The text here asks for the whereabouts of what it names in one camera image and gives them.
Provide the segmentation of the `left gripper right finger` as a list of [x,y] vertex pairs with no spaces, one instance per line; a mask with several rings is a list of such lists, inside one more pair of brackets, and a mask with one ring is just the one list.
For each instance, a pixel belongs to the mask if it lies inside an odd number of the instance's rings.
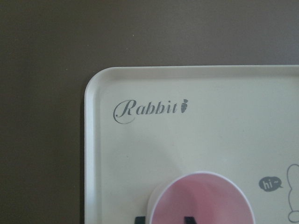
[[196,224],[194,217],[184,217],[184,224]]

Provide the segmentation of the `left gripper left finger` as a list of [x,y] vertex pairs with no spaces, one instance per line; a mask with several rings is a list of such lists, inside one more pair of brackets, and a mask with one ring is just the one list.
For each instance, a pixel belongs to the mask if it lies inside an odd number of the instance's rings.
[[136,216],[134,219],[134,224],[146,224],[146,216]]

